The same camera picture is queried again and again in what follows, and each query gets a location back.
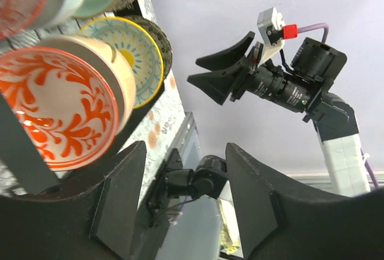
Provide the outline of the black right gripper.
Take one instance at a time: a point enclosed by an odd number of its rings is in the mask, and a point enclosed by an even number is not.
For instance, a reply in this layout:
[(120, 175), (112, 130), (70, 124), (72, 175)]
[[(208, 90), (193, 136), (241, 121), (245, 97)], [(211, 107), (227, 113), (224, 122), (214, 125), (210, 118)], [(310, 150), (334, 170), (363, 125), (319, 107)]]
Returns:
[(216, 71), (189, 75), (187, 82), (219, 105), (223, 105), (230, 94), (230, 101), (235, 101), (245, 92), (277, 101), (287, 85), (288, 74), (280, 65), (274, 65), (271, 59), (261, 64), (264, 48), (261, 42), (257, 41), (247, 57), (242, 58), (254, 37), (255, 33), (250, 31), (233, 46), (197, 58), (196, 65)]

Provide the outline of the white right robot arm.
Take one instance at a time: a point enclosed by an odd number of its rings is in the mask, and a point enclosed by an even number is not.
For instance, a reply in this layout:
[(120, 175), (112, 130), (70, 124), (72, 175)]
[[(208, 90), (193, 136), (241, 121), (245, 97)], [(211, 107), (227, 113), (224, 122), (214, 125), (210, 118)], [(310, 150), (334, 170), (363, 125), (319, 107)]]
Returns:
[(324, 41), (306, 38), (291, 64), (275, 65), (272, 56), (283, 53), (284, 40), (297, 37), (299, 29), (290, 25), (268, 30), (262, 42), (254, 42), (249, 32), (233, 46), (196, 60), (204, 73), (193, 74), (188, 82), (217, 104), (239, 100), (250, 92), (312, 121), (324, 145), (323, 155), (335, 184), (341, 180), (335, 171), (335, 148), (339, 142), (359, 142), (355, 112), (337, 95), (330, 93), (334, 80), (344, 67), (344, 53)]

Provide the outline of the yellow sun patterned bowl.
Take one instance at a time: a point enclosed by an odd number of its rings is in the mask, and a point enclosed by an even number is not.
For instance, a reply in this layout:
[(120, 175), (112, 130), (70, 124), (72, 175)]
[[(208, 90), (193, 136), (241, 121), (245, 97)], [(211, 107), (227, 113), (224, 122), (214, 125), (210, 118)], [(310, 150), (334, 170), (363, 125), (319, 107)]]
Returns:
[(158, 94), (164, 79), (163, 58), (155, 40), (139, 24), (123, 17), (99, 17), (77, 33), (110, 44), (125, 57), (136, 83), (135, 109)]

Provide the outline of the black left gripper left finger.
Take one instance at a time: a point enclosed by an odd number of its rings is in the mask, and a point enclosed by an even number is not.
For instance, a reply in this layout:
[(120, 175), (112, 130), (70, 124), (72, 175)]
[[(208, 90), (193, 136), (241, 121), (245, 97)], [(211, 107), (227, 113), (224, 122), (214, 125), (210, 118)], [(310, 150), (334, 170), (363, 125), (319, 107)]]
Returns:
[(1, 198), (2, 259), (133, 259), (146, 145), (76, 172), (56, 190)]

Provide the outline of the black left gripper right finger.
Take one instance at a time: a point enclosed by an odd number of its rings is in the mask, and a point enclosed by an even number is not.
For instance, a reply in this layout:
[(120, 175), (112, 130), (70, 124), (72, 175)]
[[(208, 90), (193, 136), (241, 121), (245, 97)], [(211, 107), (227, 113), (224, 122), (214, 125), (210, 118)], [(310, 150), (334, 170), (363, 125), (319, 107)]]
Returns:
[(226, 147), (245, 259), (382, 259), (383, 190), (346, 197), (310, 187)]

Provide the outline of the orange floral patterned bowl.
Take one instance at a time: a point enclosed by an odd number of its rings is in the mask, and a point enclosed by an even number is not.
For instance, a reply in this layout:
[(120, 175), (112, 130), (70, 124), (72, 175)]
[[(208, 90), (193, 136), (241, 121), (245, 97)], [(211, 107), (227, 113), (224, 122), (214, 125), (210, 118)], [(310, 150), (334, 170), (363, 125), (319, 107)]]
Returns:
[(55, 172), (96, 162), (118, 131), (118, 104), (109, 84), (63, 50), (32, 46), (3, 53), (1, 94)]

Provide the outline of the black leaf patterned bowl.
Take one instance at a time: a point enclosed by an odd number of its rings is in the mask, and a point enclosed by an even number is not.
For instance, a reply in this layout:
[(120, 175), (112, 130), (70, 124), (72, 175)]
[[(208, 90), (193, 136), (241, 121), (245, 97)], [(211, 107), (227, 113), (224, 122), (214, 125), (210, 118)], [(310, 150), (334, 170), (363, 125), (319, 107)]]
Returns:
[(145, 29), (148, 32), (148, 34), (155, 40), (161, 52), (161, 56), (164, 64), (164, 78), (166, 78), (170, 72), (170, 69), (172, 67), (172, 62), (173, 62), (172, 46), (170, 44), (170, 41), (167, 35), (156, 23), (142, 16), (129, 15), (126, 17), (126, 19), (129, 19), (137, 23), (139, 26)]

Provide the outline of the cream bowl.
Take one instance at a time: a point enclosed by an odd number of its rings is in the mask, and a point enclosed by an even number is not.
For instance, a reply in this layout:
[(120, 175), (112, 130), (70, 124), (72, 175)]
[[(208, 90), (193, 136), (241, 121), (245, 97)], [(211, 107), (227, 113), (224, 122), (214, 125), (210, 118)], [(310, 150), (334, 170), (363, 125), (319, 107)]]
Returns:
[(118, 132), (121, 132), (133, 111), (136, 98), (133, 70), (123, 54), (111, 44), (79, 35), (50, 36), (38, 42), (38, 45), (77, 56), (102, 75), (118, 104)]

